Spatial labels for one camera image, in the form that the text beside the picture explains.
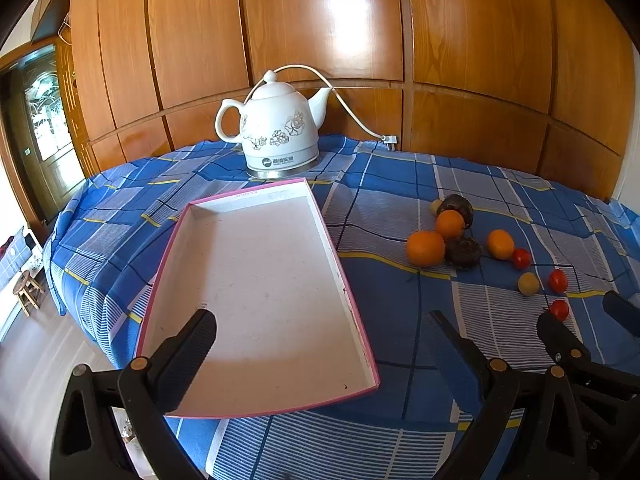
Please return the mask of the large orange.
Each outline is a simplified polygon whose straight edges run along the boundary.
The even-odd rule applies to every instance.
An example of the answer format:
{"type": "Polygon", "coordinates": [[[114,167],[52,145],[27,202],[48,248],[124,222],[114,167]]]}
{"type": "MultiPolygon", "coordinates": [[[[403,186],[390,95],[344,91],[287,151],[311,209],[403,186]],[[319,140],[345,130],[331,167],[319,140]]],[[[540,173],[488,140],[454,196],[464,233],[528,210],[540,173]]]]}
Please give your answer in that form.
{"type": "Polygon", "coordinates": [[[438,266],[445,258],[444,238],[436,231],[413,232],[406,243],[409,262],[418,268],[438,266]]]}

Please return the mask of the yellow cherry tomato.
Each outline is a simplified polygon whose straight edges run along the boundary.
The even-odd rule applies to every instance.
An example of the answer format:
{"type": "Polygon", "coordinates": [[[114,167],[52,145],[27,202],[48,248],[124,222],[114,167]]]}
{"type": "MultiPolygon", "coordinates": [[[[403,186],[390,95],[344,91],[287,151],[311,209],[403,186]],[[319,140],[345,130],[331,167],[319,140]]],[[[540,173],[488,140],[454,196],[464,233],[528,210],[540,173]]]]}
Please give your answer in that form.
{"type": "Polygon", "coordinates": [[[525,272],[518,278],[518,290],[525,297],[536,295],[540,289],[540,281],[533,272],[525,272]]]}

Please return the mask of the wooden glass door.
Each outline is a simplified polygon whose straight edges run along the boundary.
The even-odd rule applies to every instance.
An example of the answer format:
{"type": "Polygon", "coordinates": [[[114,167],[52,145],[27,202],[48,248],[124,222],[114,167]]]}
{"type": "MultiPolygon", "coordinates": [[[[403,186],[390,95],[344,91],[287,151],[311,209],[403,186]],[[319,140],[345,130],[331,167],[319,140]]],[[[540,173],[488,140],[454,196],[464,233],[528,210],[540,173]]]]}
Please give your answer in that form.
{"type": "Polygon", "coordinates": [[[1,111],[17,172],[38,218],[49,224],[85,180],[66,122],[55,47],[35,50],[1,73],[1,111]]]}

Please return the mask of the white ceramic electric kettle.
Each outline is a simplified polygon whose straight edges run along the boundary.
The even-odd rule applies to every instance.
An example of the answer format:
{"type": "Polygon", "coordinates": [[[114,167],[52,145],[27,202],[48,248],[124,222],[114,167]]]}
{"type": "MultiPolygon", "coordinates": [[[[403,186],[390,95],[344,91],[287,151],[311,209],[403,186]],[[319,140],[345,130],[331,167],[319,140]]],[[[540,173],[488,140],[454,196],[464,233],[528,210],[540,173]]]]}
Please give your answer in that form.
{"type": "Polygon", "coordinates": [[[331,89],[320,88],[309,99],[268,70],[243,103],[221,102],[214,128],[220,140],[242,145],[247,172],[277,179],[314,166],[319,157],[319,129],[326,118],[331,89]],[[239,133],[227,136],[222,120],[227,110],[240,114],[239,133]]]}

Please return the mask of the red cherry tomato middle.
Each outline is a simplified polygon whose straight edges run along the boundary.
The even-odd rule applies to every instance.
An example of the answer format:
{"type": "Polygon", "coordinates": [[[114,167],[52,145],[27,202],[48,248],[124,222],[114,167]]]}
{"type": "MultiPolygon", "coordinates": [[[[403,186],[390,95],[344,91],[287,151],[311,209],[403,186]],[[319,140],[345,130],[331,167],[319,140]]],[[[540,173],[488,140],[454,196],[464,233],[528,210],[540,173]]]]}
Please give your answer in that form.
{"type": "Polygon", "coordinates": [[[561,269],[554,269],[548,276],[547,285],[557,295],[563,295],[567,291],[568,278],[561,269]]]}

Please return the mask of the small wooden stool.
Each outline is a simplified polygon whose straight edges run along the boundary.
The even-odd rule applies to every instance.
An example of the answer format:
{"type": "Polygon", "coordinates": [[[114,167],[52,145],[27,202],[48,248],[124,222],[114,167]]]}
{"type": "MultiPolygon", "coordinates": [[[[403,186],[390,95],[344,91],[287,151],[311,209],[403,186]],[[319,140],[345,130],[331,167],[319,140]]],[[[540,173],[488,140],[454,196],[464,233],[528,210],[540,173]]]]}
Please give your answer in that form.
{"type": "Polygon", "coordinates": [[[22,272],[13,287],[13,295],[17,298],[21,310],[30,317],[30,309],[39,310],[41,299],[46,294],[44,287],[32,276],[32,272],[22,272]]]}

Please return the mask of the red cherry tomato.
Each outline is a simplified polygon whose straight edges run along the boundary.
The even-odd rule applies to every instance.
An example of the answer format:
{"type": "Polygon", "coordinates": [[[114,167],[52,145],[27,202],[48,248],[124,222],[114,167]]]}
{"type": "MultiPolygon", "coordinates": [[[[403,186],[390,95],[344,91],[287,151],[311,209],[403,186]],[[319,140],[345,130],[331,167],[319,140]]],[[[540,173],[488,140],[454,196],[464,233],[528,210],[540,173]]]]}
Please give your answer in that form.
{"type": "Polygon", "coordinates": [[[568,278],[561,269],[554,269],[548,276],[547,285],[557,295],[563,295],[567,291],[568,278]]]}
{"type": "Polygon", "coordinates": [[[552,301],[549,311],[559,322],[563,323],[570,314],[570,307],[564,299],[557,299],[552,301]]]}
{"type": "Polygon", "coordinates": [[[511,263],[516,270],[525,271],[532,264],[532,255],[524,248],[515,248],[511,255],[511,263]]]}

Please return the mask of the white tray with pink rim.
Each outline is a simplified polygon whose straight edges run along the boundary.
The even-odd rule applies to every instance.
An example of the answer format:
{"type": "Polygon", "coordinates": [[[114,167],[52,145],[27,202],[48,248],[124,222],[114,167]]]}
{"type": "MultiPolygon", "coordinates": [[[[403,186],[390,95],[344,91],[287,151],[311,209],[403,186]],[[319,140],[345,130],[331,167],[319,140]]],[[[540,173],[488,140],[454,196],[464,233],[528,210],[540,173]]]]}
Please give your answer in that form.
{"type": "Polygon", "coordinates": [[[137,352],[150,356],[202,309],[216,318],[216,339],[175,416],[303,411],[378,388],[356,300],[303,179],[186,205],[160,260],[137,352]]]}

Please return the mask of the dark mangosteen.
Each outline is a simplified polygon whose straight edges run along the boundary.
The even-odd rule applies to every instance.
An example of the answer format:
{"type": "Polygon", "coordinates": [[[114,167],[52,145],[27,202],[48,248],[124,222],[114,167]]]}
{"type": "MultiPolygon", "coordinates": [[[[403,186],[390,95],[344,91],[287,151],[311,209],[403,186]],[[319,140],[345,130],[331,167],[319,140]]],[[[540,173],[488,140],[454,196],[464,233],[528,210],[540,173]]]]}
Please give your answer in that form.
{"type": "Polygon", "coordinates": [[[482,246],[472,237],[459,236],[446,241],[445,261],[461,271],[474,269],[480,263],[482,246]]]}
{"type": "Polygon", "coordinates": [[[439,216],[446,210],[453,210],[460,214],[464,220],[464,228],[467,230],[472,226],[474,210],[471,203],[459,194],[450,194],[442,200],[436,210],[439,216]]]}

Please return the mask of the red cherry tomato lower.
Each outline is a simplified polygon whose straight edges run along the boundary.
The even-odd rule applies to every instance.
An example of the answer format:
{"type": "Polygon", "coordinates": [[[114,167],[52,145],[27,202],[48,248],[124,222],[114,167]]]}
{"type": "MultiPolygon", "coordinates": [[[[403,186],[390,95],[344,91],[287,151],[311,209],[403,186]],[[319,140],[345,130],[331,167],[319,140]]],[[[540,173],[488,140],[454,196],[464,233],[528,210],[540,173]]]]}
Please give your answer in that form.
{"type": "Polygon", "coordinates": [[[570,307],[564,299],[557,299],[552,301],[549,311],[559,322],[563,323],[570,314],[570,307]]]}

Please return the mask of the small orange right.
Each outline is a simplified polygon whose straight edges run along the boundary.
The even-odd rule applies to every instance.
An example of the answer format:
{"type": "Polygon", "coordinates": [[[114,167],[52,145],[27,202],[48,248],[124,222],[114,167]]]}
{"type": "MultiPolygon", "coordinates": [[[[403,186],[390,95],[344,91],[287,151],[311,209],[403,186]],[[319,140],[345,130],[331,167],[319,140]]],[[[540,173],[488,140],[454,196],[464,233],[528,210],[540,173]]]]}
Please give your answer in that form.
{"type": "Polygon", "coordinates": [[[488,252],[496,259],[509,260],[515,250],[513,237],[503,229],[492,230],[487,237],[488,252]]]}

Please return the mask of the medium orange behind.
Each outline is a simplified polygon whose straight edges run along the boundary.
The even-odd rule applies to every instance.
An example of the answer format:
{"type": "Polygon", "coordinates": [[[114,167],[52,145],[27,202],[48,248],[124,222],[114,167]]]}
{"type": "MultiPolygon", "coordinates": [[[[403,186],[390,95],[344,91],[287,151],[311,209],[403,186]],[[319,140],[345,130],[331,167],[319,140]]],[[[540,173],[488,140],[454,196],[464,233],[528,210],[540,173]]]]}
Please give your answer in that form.
{"type": "Polygon", "coordinates": [[[462,214],[454,209],[443,210],[436,218],[435,231],[444,240],[453,240],[464,234],[465,220],[462,214]]]}

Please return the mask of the red cherry tomato upper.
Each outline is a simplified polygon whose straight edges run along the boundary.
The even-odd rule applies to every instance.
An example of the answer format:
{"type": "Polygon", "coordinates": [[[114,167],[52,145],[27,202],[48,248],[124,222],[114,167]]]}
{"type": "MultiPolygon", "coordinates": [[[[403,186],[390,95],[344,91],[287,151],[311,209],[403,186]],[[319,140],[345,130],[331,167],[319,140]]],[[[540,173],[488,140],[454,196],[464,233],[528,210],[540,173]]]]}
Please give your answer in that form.
{"type": "Polygon", "coordinates": [[[515,248],[511,255],[511,263],[516,270],[525,271],[532,264],[532,255],[524,248],[515,248]]]}

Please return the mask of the small pale yellow fruit back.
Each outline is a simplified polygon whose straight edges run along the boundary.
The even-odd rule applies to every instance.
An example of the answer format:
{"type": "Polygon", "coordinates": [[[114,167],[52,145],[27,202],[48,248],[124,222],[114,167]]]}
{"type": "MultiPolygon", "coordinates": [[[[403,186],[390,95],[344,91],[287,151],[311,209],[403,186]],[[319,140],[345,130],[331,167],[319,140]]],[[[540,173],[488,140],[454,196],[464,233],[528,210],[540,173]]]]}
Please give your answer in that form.
{"type": "Polygon", "coordinates": [[[441,204],[442,200],[433,200],[431,202],[430,211],[434,217],[438,215],[438,210],[441,204]]]}

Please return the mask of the dark mangosteen front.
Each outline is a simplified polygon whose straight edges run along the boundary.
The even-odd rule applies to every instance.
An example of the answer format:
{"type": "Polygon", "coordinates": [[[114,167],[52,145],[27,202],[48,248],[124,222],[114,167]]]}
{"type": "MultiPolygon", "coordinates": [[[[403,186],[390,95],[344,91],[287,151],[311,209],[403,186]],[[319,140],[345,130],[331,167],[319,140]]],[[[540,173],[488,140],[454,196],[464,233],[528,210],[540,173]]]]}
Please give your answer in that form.
{"type": "Polygon", "coordinates": [[[461,271],[474,269],[480,263],[482,246],[472,237],[459,236],[446,241],[445,261],[461,271]]]}

